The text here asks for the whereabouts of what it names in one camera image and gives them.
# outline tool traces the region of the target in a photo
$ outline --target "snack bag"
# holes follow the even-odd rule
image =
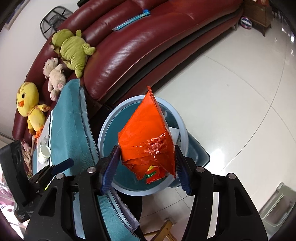
[[[175,146],[162,111],[149,86],[148,93],[118,134],[121,159],[138,180],[146,183],[176,177]]]

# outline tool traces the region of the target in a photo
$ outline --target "screw head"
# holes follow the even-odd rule
[[[87,172],[88,173],[94,173],[96,171],[96,168],[95,167],[89,167],[88,169],[87,169]]]
[[[59,173],[56,175],[56,179],[62,179],[64,177],[63,173]]]
[[[233,174],[233,173],[229,173],[228,174],[228,177],[230,178],[230,179],[235,179],[237,176],[235,175],[235,174]]]
[[[202,173],[205,171],[205,169],[203,167],[197,167],[196,171]]]

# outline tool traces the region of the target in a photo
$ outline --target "red leather sofa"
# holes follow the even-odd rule
[[[82,37],[97,51],[86,64],[81,84],[88,93],[90,125],[96,138],[114,106],[143,94],[206,43],[235,25],[242,0],[90,0],[61,26]],[[119,31],[114,27],[148,9],[151,14]],[[43,75],[47,59],[56,56],[51,38],[36,57],[25,81],[37,85],[40,101],[55,106]],[[68,80],[75,73],[65,70]],[[27,120],[15,114],[15,140],[30,142]]]

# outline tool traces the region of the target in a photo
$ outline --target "teal fabric bag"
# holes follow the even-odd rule
[[[40,143],[47,144],[51,151],[50,165],[57,165],[72,158],[74,166],[64,171],[66,176],[77,175],[99,161],[97,146],[89,127],[85,93],[79,79],[69,81],[63,88],[59,100],[46,121]],[[37,149],[33,155],[33,173],[37,173]],[[121,202],[115,190],[98,196],[102,216],[112,241],[139,241],[134,230],[139,223]],[[75,194],[73,213],[76,235],[85,238],[79,193]]]

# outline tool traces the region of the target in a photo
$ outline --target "wooden cabinet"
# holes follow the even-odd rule
[[[253,0],[244,0],[244,16],[258,24],[264,36],[266,29],[271,28],[273,16],[270,6],[263,6]]]

